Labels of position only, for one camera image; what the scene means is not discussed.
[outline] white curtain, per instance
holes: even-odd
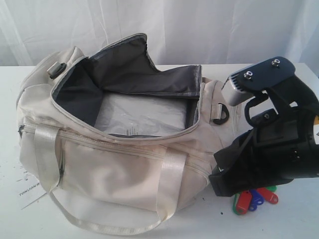
[[[90,56],[137,32],[156,64],[284,56],[319,74],[318,0],[0,0],[0,65],[73,45]]]

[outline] bolt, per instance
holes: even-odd
[[[273,61],[271,62],[271,64],[272,64],[273,66],[276,66],[276,67],[279,66],[279,63],[280,63],[280,60],[278,60],[278,59],[275,59],[275,60],[273,60]]]
[[[250,80],[251,77],[252,77],[253,73],[251,71],[247,71],[246,73],[244,73],[244,77],[247,79],[247,80]]]

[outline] bag strap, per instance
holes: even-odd
[[[161,167],[157,195],[157,214],[159,218],[157,222],[141,228],[114,227],[88,222],[71,215],[56,199],[52,192],[58,185],[60,179],[59,167],[55,154],[58,131],[59,128],[43,124],[39,124],[36,127],[34,135],[35,157],[40,184],[70,223],[93,232],[129,236],[150,231],[174,215],[177,208],[179,190],[187,157],[186,153],[175,149],[167,149]]]

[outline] white table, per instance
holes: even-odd
[[[234,71],[248,64],[203,65],[203,76],[225,81]],[[303,63],[295,64],[296,74],[319,96],[319,80]],[[160,70],[177,66],[159,66]],[[117,238],[79,229],[64,218],[49,197],[21,210],[17,203],[16,167],[18,134],[15,123],[15,100],[22,79],[33,67],[0,67],[0,237],[4,239],[97,239]],[[247,124],[242,119],[242,130]],[[177,212],[157,229],[133,238],[245,238],[300,239],[319,235],[319,179],[300,179],[278,187],[279,204],[265,203],[257,211],[237,216],[231,210],[232,198],[216,197],[207,187],[194,205]],[[93,214],[99,206],[83,214]]]

